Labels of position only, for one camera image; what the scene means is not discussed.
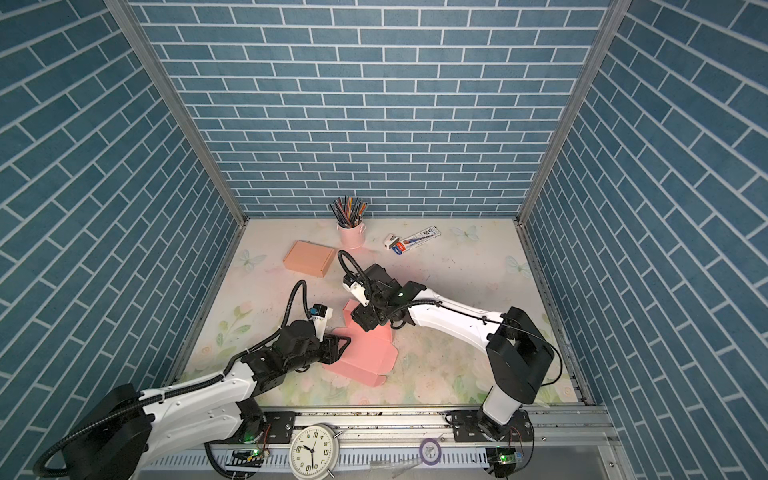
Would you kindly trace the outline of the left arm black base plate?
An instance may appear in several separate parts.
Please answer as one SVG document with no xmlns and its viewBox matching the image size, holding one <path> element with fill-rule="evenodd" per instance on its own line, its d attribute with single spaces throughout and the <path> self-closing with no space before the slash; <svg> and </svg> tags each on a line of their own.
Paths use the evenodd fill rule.
<svg viewBox="0 0 768 480">
<path fill-rule="evenodd" d="M 277 444 L 291 442 L 296 420 L 294 411 L 268 411 L 243 422 L 238 441 L 242 444 Z"/>
</svg>

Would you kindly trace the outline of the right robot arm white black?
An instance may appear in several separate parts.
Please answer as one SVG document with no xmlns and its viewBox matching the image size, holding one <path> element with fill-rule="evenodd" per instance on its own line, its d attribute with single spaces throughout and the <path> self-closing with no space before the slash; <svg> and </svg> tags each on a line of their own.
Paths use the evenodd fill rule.
<svg viewBox="0 0 768 480">
<path fill-rule="evenodd" d="M 493 385 L 479 419 L 490 425 L 507 425 L 521 406 L 535 401 L 557 355 L 556 347 L 517 307 L 506 312 L 471 307 L 417 282 L 401 284 L 378 264 L 362 272 L 346 267 L 343 285 L 359 302 L 351 317 L 366 332 L 384 325 L 414 325 L 484 352 Z"/>
</svg>

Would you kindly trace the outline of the pink paper box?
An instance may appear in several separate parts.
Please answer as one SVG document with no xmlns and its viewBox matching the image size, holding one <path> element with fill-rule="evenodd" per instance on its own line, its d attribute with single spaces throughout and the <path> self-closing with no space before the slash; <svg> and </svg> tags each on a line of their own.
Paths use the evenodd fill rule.
<svg viewBox="0 0 768 480">
<path fill-rule="evenodd" d="M 378 387 L 387 380 L 398 357 L 393 344 L 393 332 L 389 325 L 380 325 L 371 331 L 364 331 L 352 319 L 353 310 L 359 306 L 349 300 L 343 309 L 345 326 L 331 331 L 337 336 L 351 339 L 341 358 L 324 369 L 354 380 L 369 387 Z"/>
</svg>

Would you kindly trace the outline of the toothpaste tube packet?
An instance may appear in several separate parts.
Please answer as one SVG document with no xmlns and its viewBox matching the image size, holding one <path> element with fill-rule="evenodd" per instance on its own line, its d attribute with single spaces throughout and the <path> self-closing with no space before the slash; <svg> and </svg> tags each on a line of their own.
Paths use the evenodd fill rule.
<svg viewBox="0 0 768 480">
<path fill-rule="evenodd" d="M 441 231 L 436 226 L 430 226 L 407 237 L 398 236 L 399 241 L 389 250 L 393 251 L 397 255 L 402 255 L 407 251 L 418 248 L 426 242 L 440 237 L 441 235 Z"/>
</svg>

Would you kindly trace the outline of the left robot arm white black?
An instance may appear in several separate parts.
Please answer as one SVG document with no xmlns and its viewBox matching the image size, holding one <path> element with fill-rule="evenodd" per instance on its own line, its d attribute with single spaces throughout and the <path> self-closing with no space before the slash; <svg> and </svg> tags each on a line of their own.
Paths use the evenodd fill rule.
<svg viewBox="0 0 768 480">
<path fill-rule="evenodd" d="M 144 391 L 121 385 L 45 450 L 33 473 L 130 479 L 154 460 L 198 445 L 258 446 L 270 424 L 257 396 L 280 386 L 291 372 L 335 363 L 351 342 L 348 336 L 318 335 L 313 322 L 296 320 L 235 354 L 218 373 Z"/>
</svg>

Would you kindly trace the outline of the orange paper box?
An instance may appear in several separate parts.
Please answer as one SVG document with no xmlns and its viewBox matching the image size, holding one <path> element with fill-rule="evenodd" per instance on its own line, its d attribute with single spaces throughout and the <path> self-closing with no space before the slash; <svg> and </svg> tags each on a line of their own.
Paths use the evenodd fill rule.
<svg viewBox="0 0 768 480">
<path fill-rule="evenodd" d="M 329 271 L 336 253 L 335 248 L 297 240 L 284 257 L 283 265 L 290 271 L 322 278 Z"/>
</svg>

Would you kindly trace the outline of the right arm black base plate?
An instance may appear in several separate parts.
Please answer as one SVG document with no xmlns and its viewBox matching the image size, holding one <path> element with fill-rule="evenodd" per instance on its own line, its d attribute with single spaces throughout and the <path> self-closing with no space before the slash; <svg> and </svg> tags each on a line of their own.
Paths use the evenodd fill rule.
<svg viewBox="0 0 768 480">
<path fill-rule="evenodd" d="M 518 409 L 505 424 L 492 420 L 480 409 L 452 410 L 444 414 L 456 442 L 529 442 L 534 439 L 528 412 Z"/>
</svg>

